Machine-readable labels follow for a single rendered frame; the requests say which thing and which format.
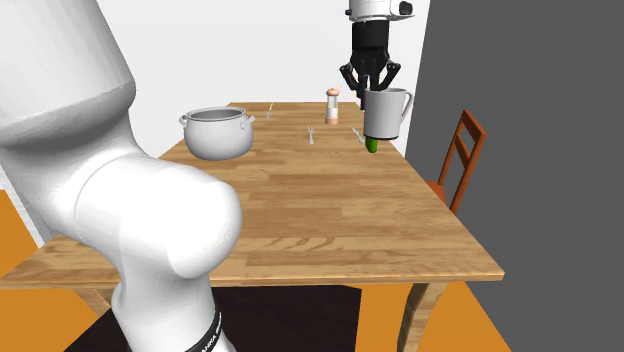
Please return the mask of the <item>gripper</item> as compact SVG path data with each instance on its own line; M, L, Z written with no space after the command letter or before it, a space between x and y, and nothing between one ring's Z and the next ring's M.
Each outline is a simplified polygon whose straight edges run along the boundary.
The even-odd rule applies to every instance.
M389 60L390 22L371 20L352 24L352 54L350 63L340 67L348 87L360 100L360 109L365 109L365 91L370 76L370 90L385 90L401 69L399 63ZM383 69L386 75L380 80ZM359 74L355 77L354 69Z

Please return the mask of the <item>white mug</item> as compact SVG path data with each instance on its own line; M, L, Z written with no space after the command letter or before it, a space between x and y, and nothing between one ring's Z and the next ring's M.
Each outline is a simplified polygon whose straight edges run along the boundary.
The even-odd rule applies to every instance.
M363 133L375 140L395 140L408 115L414 95L402 88L365 91Z

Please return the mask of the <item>white and pink grinder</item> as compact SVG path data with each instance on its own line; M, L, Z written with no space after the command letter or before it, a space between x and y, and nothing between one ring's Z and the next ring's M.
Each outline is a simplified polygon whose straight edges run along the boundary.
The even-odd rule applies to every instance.
M325 123L328 125L337 125L338 118L338 96L340 91L337 88L330 88L326 91L327 95L327 108Z

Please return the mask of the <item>brown wooden chair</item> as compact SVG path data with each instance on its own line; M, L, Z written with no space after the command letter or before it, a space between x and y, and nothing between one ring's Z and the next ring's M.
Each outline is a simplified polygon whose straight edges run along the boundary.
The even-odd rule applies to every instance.
M471 151L468 150L464 140L461 137L461 132L463 130L466 130L473 140L473 147ZM458 213L461 201L463 200L463 196L471 179L472 173L481 154L486 137L487 132L480 125L473 114L469 110L463 110L458 125L453 133L452 140L447 150L438 179L426 180L427 185L438 196L438 198L445 203L446 195L444 185L446 176L449 171L453 155L457 154L459 156L464 171L457 185L457 189L454 192L452 201L448 205L449 210L453 214Z

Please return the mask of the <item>wooden table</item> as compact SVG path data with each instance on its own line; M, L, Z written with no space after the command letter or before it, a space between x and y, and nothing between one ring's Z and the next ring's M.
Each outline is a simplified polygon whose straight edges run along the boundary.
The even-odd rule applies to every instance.
M367 154L346 125L322 123L320 104L279 104L255 129L254 147L238 159L201 161L184 144L159 158L200 169L238 195L241 231L210 272L211 288L403 283L396 348L416 352L448 283L502 279L500 266L401 155L389 147ZM97 314L113 310L120 281L113 264L36 224L39 250L0 276L0 292L63 288Z

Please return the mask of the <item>white cooking pot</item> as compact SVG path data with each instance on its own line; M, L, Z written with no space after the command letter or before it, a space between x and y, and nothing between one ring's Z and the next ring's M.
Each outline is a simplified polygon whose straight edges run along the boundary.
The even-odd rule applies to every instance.
M252 147L254 115L240 107L208 107L189 111L179 118L184 140L197 158L221 161L240 157Z

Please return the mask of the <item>dark rug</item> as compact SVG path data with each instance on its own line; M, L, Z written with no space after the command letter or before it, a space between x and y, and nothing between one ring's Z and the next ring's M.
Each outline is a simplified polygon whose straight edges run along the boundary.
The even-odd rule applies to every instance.
M215 287L212 292L237 352L355 352L357 288Z

